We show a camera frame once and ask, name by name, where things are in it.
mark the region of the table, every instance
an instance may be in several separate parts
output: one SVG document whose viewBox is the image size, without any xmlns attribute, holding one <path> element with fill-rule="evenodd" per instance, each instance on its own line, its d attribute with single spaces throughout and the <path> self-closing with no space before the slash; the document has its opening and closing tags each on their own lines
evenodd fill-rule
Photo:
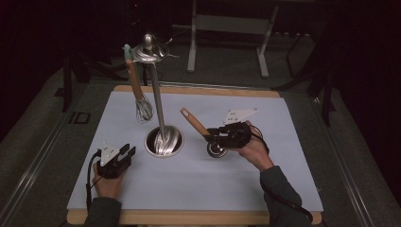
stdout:
<svg viewBox="0 0 401 227">
<path fill-rule="evenodd" d="M 279 7 L 275 6 L 269 20 L 203 15 L 197 13 L 197 1 L 193 0 L 192 23 L 191 23 L 191 46 L 188 57 L 188 73 L 195 71 L 195 61 L 197 55 L 196 31 L 197 29 L 241 32 L 250 34 L 264 35 L 263 43 L 257 47 L 256 54 L 259 62 L 262 78 L 269 76 L 268 67 L 265 60 L 265 50 L 268 44 L 271 30 Z"/>
<path fill-rule="evenodd" d="M 115 91 L 131 92 L 130 86 L 117 86 Z M 151 92 L 150 87 L 143 87 L 145 93 Z M 272 91 L 226 90 L 162 87 L 162 94 L 190 94 L 205 96 L 249 96 L 249 97 L 279 97 Z M 314 224 L 320 223 L 320 212 L 312 212 Z M 81 224 L 86 219 L 86 209 L 70 209 L 67 220 L 72 224 Z M 191 210 L 123 210 L 121 224 L 173 224 L 173 225 L 251 225 L 269 223 L 267 211 L 191 211 Z"/>
</svg>

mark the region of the whisk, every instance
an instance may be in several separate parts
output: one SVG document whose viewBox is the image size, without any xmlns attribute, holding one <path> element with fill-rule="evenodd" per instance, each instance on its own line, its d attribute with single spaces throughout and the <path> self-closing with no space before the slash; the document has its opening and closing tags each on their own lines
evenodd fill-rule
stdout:
<svg viewBox="0 0 401 227">
<path fill-rule="evenodd" d="M 146 123 L 153 117 L 153 108 L 151 107 L 148 98 L 142 92 L 139 78 L 136 74 L 136 66 L 131 55 L 131 47 L 128 44 L 124 45 L 124 56 L 126 59 L 126 65 L 128 74 L 131 81 L 131 87 L 135 96 L 136 103 L 136 119 L 140 123 Z"/>
</svg>

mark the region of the sleeve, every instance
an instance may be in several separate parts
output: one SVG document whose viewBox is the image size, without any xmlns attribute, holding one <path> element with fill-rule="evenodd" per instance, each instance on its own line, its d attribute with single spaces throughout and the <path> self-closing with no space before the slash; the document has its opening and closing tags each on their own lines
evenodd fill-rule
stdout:
<svg viewBox="0 0 401 227">
<path fill-rule="evenodd" d="M 268 168 L 260 173 L 260 183 L 265 191 L 264 199 L 270 212 L 270 226 L 311 226 L 307 216 L 272 198 L 268 191 L 296 205 L 302 205 L 302 199 L 288 182 L 280 166 Z"/>
<path fill-rule="evenodd" d="M 120 220 L 121 202 L 111 198 L 95 198 L 84 227 L 113 227 Z"/>
</svg>

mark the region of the hand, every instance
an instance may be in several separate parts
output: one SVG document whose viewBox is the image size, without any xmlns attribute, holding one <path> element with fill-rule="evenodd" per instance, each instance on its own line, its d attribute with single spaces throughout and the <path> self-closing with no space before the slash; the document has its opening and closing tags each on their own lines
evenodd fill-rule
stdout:
<svg viewBox="0 0 401 227">
<path fill-rule="evenodd" d="M 246 123 L 249 126 L 252 125 L 250 121 L 246 121 Z M 259 131 L 253 127 L 251 127 L 251 131 L 260 136 Z M 263 142 L 254 136 L 251 137 L 251 141 L 245 147 L 233 148 L 233 150 L 238 151 L 239 155 L 247 159 L 260 171 L 274 166 L 270 156 L 268 155 L 268 151 L 263 145 Z"/>
<path fill-rule="evenodd" d="M 106 179 L 101 178 L 97 174 L 97 164 L 93 164 L 95 177 L 92 179 L 92 183 L 95 184 L 95 189 L 98 197 L 107 197 L 117 200 L 121 193 L 121 184 L 123 182 L 124 171 L 118 178 Z"/>
</svg>

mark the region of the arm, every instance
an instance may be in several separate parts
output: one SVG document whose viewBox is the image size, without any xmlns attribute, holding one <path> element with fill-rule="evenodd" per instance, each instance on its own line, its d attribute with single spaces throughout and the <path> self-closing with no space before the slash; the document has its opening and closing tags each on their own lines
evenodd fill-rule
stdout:
<svg viewBox="0 0 401 227">
<path fill-rule="evenodd" d="M 121 202 L 117 199 L 121 193 L 121 184 L 125 172 L 116 179 L 104 179 L 97 175 L 96 164 L 93 165 L 95 184 L 98 198 L 92 202 L 85 227 L 112 227 L 118 226 L 121 212 Z"/>
<path fill-rule="evenodd" d="M 263 143 L 258 138 L 253 136 L 244 148 L 234 150 L 238 151 L 239 155 L 247 159 L 260 171 L 260 183 L 265 191 L 264 198 L 270 212 L 270 226 L 311 226 L 306 215 L 284 205 L 269 195 L 268 192 L 271 192 L 294 204 L 302 205 L 301 197 L 287 181 L 280 166 L 274 165 Z"/>
</svg>

